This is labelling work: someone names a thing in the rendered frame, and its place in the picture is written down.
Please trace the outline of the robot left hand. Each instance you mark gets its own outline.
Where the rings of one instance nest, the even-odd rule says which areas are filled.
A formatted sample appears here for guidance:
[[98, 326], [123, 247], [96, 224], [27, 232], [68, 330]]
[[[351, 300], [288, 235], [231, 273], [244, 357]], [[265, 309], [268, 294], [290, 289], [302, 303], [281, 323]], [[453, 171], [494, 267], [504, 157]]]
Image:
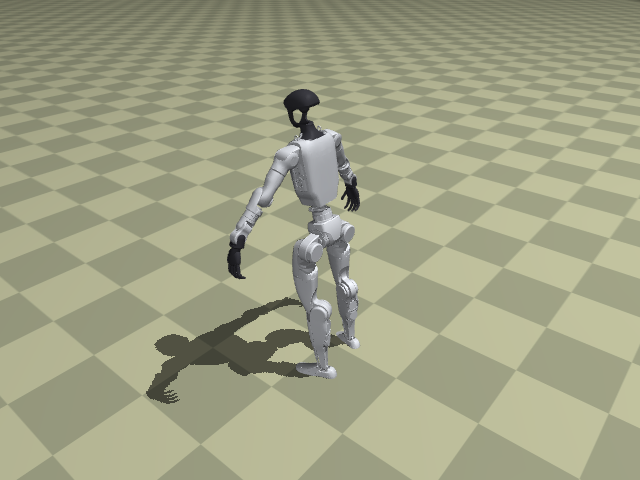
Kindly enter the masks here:
[[228, 270], [235, 278], [238, 279], [246, 279], [246, 277], [241, 275], [240, 272], [240, 263], [241, 263], [241, 255], [240, 250], [244, 248], [245, 245], [245, 236], [240, 235], [237, 238], [237, 244], [234, 244], [230, 241], [229, 246], [231, 249], [229, 250], [227, 262], [228, 262]]

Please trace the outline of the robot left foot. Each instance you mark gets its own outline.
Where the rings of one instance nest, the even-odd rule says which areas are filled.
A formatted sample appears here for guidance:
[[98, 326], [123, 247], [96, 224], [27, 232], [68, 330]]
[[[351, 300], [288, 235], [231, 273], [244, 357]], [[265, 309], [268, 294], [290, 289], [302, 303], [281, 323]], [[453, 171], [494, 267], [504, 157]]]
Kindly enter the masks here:
[[[337, 372], [334, 367], [326, 365], [327, 368], [325, 371], [319, 370], [317, 369], [317, 367], [318, 367], [317, 362], [316, 363], [299, 362], [296, 365], [296, 370], [300, 373], [311, 375], [311, 376], [320, 376], [328, 379], [336, 378]], [[321, 365], [320, 365], [320, 368], [321, 368]]]

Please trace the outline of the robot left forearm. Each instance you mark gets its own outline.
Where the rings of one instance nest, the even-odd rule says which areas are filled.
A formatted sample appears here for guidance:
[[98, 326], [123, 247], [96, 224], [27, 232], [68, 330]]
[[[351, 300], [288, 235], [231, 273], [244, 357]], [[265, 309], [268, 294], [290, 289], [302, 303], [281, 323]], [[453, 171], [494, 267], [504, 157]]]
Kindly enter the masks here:
[[246, 210], [244, 212], [244, 216], [240, 218], [238, 223], [236, 224], [236, 228], [230, 234], [230, 241], [234, 244], [237, 244], [237, 238], [240, 235], [245, 236], [245, 242], [247, 240], [247, 236], [252, 231], [253, 226], [257, 219], [262, 215], [262, 209], [257, 206], [260, 197], [262, 195], [262, 188], [257, 188], [252, 193], [252, 196], [249, 200], [249, 203], [246, 206]]

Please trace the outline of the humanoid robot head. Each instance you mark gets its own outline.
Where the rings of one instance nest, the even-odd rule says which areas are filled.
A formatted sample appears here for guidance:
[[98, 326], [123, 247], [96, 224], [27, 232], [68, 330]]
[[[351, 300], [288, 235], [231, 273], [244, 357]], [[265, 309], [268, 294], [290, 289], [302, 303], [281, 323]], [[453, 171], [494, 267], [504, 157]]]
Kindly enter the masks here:
[[[325, 135], [316, 129], [313, 121], [307, 119], [309, 108], [320, 103], [318, 96], [314, 92], [307, 89], [293, 91], [285, 98], [283, 103], [288, 111], [290, 122], [294, 127], [300, 127], [301, 133], [303, 133], [300, 139], [311, 139], [310, 141], [312, 141]], [[295, 122], [293, 117], [293, 111], [298, 109], [302, 112], [302, 118], [299, 123]]]

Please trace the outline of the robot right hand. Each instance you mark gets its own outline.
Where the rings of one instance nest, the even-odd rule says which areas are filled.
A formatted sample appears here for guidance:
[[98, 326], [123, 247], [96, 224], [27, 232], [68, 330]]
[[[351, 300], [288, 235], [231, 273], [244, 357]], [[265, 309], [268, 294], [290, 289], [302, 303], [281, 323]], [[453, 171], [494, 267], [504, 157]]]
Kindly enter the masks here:
[[[349, 207], [348, 211], [351, 210], [352, 206], [353, 206], [353, 208], [352, 208], [351, 211], [354, 211], [354, 210], [357, 211], [359, 206], [360, 206], [360, 199], [359, 199], [359, 192], [358, 192], [358, 190], [356, 188], [357, 180], [356, 180], [355, 176], [352, 178], [351, 182], [352, 182], [352, 185], [349, 185], [349, 184], [345, 183], [346, 190], [345, 190], [344, 194], [342, 195], [341, 200], [343, 200], [345, 195], [347, 194], [348, 199], [347, 199], [347, 203], [346, 203], [346, 206], [344, 207], [344, 209], [346, 209], [348, 207], [348, 205], [350, 204], [350, 200], [351, 200], [351, 204], [350, 204], [350, 207]], [[354, 205], [353, 205], [353, 203], [354, 203]]]

